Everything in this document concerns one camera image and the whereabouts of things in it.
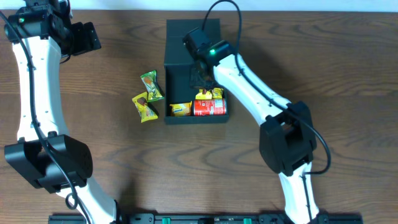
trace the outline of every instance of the black box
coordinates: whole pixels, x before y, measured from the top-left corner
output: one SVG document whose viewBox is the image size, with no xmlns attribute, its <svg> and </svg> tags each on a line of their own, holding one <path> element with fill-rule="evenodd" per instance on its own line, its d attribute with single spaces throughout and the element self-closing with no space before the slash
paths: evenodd
<svg viewBox="0 0 398 224">
<path fill-rule="evenodd" d="M 166 124 L 210 124 L 225 123 L 228 115 L 227 91 L 224 89 L 223 98 L 227 101 L 227 112 L 225 115 L 211 116 L 171 116 L 170 104 L 187 103 L 195 100 L 198 90 L 190 88 L 190 68 L 193 59 L 184 47 L 182 39 L 196 27 L 201 27 L 202 19 L 176 19 L 167 20 L 166 51 L 164 68 L 166 71 Z M 221 40 L 220 20 L 208 19 L 205 33 L 213 43 Z"/>
</svg>

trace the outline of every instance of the wooden surface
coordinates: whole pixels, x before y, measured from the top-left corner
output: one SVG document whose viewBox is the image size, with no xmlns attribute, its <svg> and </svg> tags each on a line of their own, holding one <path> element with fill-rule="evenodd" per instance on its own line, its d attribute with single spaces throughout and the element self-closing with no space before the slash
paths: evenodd
<svg viewBox="0 0 398 224">
<path fill-rule="evenodd" d="M 166 19 L 204 12 L 74 11 L 92 21 L 103 48 L 61 65 L 70 135 L 90 147 L 94 176 L 127 212 L 258 213 L 283 210 L 279 178 L 262 160 L 259 128 L 231 97 L 226 124 L 141 124 L 139 76 L 163 68 Z M 215 12 L 234 42 L 235 12 Z M 313 177 L 317 205 L 359 212 L 365 223 L 398 223 L 398 14 L 244 12 L 241 54 L 271 88 L 303 100 L 331 147 L 329 173 Z M 0 145 L 16 142 L 17 63 L 0 29 Z M 322 148 L 314 169 L 325 165 Z M 30 186 L 0 156 L 0 222 L 46 223 L 64 201 Z"/>
</svg>

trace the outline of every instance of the white backdrop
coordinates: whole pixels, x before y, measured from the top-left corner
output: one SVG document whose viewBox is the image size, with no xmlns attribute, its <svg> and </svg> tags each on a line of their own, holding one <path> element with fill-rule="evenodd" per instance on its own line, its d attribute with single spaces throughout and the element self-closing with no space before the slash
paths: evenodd
<svg viewBox="0 0 398 224">
<path fill-rule="evenodd" d="M 215 0 L 70 0 L 72 9 L 207 10 Z M 398 12 L 398 0 L 236 0 L 253 11 Z M 0 0 L 0 9 L 18 9 L 23 0 Z M 215 10 L 234 9 L 221 3 Z"/>
</svg>

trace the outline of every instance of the snack packet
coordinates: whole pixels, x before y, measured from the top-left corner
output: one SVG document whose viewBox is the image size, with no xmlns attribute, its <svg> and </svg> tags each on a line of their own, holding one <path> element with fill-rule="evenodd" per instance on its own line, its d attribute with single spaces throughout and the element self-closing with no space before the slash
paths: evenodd
<svg viewBox="0 0 398 224">
<path fill-rule="evenodd" d="M 148 93 L 143 92 L 132 99 L 132 101 L 136 105 L 142 123 L 145 121 L 157 119 L 157 115 L 155 114 L 155 112 L 148 107 L 147 97 Z"/>
<path fill-rule="evenodd" d="M 222 88 L 214 88 L 211 92 L 213 94 L 213 99 L 222 99 L 223 98 L 223 91 Z"/>
<path fill-rule="evenodd" d="M 156 82 L 156 70 L 141 75 L 141 80 L 148 91 L 148 102 L 161 100 L 164 97 L 160 94 L 159 86 Z"/>
<path fill-rule="evenodd" d="M 177 103 L 170 105 L 172 107 L 172 116 L 190 116 L 192 101 L 189 103 Z"/>
<path fill-rule="evenodd" d="M 207 90 L 199 90 L 199 93 L 196 95 L 195 99 L 196 100 L 211 100 L 213 95 L 211 94 L 211 91 Z"/>
</svg>

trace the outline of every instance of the red can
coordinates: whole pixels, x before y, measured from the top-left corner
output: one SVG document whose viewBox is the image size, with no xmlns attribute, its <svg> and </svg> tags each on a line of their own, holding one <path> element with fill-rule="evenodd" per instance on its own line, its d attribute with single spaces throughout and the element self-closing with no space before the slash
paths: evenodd
<svg viewBox="0 0 398 224">
<path fill-rule="evenodd" d="M 226 114 L 225 99 L 195 100 L 193 104 L 194 116 L 224 115 Z"/>
</svg>

